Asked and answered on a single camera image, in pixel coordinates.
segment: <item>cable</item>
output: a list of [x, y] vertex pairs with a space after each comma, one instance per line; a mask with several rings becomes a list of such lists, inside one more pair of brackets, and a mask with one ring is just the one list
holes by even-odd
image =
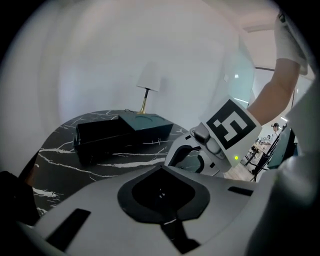
[[131, 110], [128, 109], [128, 108], [126, 108], [126, 109], [124, 110], [124, 112], [127, 112], [127, 110], [130, 111], [131, 113], [134, 113], [134, 111], [131, 111]]
[[250, 164], [250, 165], [253, 165], [253, 166], [255, 166], [255, 167], [259, 167], [259, 168], [261, 168], [260, 166], [258, 166], [258, 165], [256, 165], [256, 164], [254, 164], [254, 163], [251, 163], [250, 162], [250, 160], [249, 160], [249, 158], [247, 157], [247, 155], [245, 155], [245, 157], [246, 157], [246, 159], [248, 160], [248, 163]]
[[[266, 155], [265, 155], [265, 157], [267, 157], [268, 154], [270, 154], [270, 156], [268, 157], [269, 160], [270, 160], [271, 157], [274, 155], [275, 148], [276, 148], [276, 146], [277, 146], [279, 137], [280, 137], [279, 135], [276, 137], [275, 141], [273, 142], [273, 144], [271, 145], [271, 147], [269, 148], [268, 152], [267, 152]], [[250, 163], [250, 164], [251, 164], [251, 165], [254, 165], [254, 166], [258, 167], [258, 168], [260, 168], [260, 170], [259, 170], [257, 173], [255, 173], [255, 174], [254, 174], [254, 177], [250, 180], [250, 181], [253, 180], [254, 182], [256, 182], [257, 176], [258, 176], [258, 174], [261, 172], [261, 170], [267, 171], [268, 169], [264, 169], [263, 167], [257, 166], [257, 165], [252, 164], [252, 163]]]

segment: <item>person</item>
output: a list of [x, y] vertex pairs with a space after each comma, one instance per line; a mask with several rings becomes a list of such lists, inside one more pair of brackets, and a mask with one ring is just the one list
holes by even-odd
[[276, 64], [271, 81], [247, 108], [264, 125], [282, 113], [296, 87], [299, 74], [308, 73], [308, 63], [315, 73], [317, 64], [304, 38], [291, 19], [280, 12], [274, 24]]
[[268, 162], [268, 160], [270, 159], [271, 152], [269, 152], [269, 150], [270, 150], [271, 146], [273, 145], [273, 143], [276, 141], [276, 139], [280, 133], [279, 132], [279, 124], [277, 122], [275, 122], [272, 127], [273, 127], [274, 133], [272, 134], [270, 140], [267, 142], [261, 143], [262, 145], [266, 145], [266, 147], [264, 148], [264, 153], [263, 153], [260, 161], [258, 162], [257, 166], [252, 170], [253, 175], [257, 174], [257, 172], [259, 172], [259, 170], [261, 168], [263, 168], [265, 163]]

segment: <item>white wall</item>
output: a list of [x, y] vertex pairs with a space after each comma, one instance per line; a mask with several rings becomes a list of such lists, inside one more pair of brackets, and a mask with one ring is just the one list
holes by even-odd
[[0, 167], [16, 175], [75, 116], [141, 107], [135, 87], [149, 61], [162, 67], [149, 113], [187, 129], [234, 76], [239, 33], [200, 0], [49, 2], [26, 24], [0, 80]]
[[1, 67], [0, 171], [18, 175], [50, 134], [39, 112], [38, 74], [41, 49], [59, 9], [57, 2], [43, 5], [15, 38]]
[[[244, 42], [256, 67], [275, 69], [277, 48], [273, 29], [246, 33]], [[311, 80], [315, 78], [310, 66], [308, 66], [308, 74], [305, 77]]]
[[236, 77], [229, 83], [229, 95], [238, 99], [238, 103], [247, 108], [254, 83], [255, 65], [242, 40], [239, 41], [239, 49], [241, 51], [237, 55], [234, 69]]

